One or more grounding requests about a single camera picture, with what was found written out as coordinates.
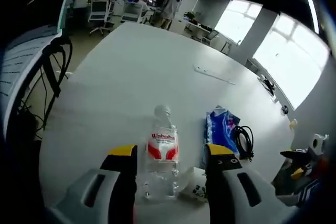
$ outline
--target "black chair backrest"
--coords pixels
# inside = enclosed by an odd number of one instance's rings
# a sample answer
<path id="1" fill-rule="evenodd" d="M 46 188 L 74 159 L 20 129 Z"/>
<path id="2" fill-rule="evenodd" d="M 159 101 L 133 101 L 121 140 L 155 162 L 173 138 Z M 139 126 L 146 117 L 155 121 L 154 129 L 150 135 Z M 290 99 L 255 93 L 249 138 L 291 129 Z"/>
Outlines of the black chair backrest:
<path id="1" fill-rule="evenodd" d="M 106 12 L 106 5 L 108 1 L 93 1 L 92 11 L 93 12 Z"/>
<path id="2" fill-rule="evenodd" d="M 212 39 L 215 38 L 218 34 L 219 34 L 219 32 L 217 32 L 216 30 L 212 30 L 211 33 L 209 33 L 205 38 L 207 38 L 208 40 L 212 40 Z"/>

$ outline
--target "yellow object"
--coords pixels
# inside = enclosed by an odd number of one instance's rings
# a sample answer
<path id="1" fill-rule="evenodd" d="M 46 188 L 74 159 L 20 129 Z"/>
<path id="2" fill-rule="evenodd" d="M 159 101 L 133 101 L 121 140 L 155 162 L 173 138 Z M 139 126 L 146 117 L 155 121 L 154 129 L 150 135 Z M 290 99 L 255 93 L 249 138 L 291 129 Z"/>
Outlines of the yellow object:
<path id="1" fill-rule="evenodd" d="M 132 150 L 136 145 L 126 145 L 114 148 L 109 152 L 109 155 L 115 156 L 131 156 Z"/>
<path id="2" fill-rule="evenodd" d="M 304 170 L 302 170 L 301 168 L 299 168 L 294 173 L 292 173 L 290 175 L 290 177 L 292 179 L 299 179 L 302 176 L 303 173 L 304 173 Z"/>
<path id="3" fill-rule="evenodd" d="M 233 154 L 233 151 L 221 145 L 208 144 L 207 146 L 209 147 L 211 155 Z"/>

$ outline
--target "white pillar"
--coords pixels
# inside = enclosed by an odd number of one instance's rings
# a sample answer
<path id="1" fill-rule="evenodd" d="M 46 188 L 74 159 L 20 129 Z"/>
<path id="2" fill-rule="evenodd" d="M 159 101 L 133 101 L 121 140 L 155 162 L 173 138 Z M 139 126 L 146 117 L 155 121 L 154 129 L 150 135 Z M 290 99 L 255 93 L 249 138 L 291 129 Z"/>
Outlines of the white pillar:
<path id="1" fill-rule="evenodd" d="M 190 12 L 194 9 L 198 0 L 181 0 L 177 16 L 183 17 L 185 12 Z"/>

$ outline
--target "floor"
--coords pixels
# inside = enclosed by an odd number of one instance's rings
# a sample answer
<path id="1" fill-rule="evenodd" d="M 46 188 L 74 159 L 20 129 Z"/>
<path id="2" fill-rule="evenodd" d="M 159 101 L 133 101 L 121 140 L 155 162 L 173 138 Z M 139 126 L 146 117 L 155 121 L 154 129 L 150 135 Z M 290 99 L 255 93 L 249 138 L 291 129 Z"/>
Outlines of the floor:
<path id="1" fill-rule="evenodd" d="M 112 31 L 116 29 L 120 23 L 120 17 L 113 16 L 110 20 L 111 23 L 114 23 Z M 91 35 L 89 35 L 89 28 L 84 28 L 80 30 L 74 30 L 70 32 L 70 39 L 73 45 L 73 52 L 71 57 L 71 62 L 69 68 L 67 70 L 66 76 L 69 78 L 71 74 L 76 70 L 76 68 L 80 65 L 80 63 L 85 59 L 87 54 L 102 40 L 107 33 L 102 36 L 99 31 L 95 31 Z M 184 36 L 190 38 L 191 33 L 187 30 L 183 33 Z M 56 54 L 55 55 L 57 61 L 61 64 L 62 62 L 62 55 Z M 50 57 L 51 64 L 55 71 L 56 78 L 58 78 L 60 68 L 57 65 L 56 60 L 53 57 Z M 47 109 L 48 104 L 53 96 L 53 91 L 47 81 L 45 75 L 42 75 L 39 71 L 34 81 L 30 84 L 30 89 L 27 90 L 25 97 L 23 100 L 26 102 L 26 105 L 29 107 L 31 113 L 44 118 L 44 110 Z M 39 127 L 42 126 L 42 121 L 39 121 Z M 43 129 L 39 130 L 36 134 L 36 140 L 43 138 Z"/>

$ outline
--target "blue tissue package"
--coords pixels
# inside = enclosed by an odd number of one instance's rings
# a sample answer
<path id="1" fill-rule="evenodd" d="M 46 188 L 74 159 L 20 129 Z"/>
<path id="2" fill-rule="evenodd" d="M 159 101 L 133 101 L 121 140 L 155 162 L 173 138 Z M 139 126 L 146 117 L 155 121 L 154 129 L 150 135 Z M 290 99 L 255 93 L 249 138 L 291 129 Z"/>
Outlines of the blue tissue package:
<path id="1" fill-rule="evenodd" d="M 217 106 L 212 112 L 206 113 L 204 144 L 211 143 L 224 146 L 239 155 L 239 151 L 232 136 L 232 131 L 239 124 L 240 118 L 229 110 Z M 205 155 L 202 157 L 202 168 L 205 165 Z"/>

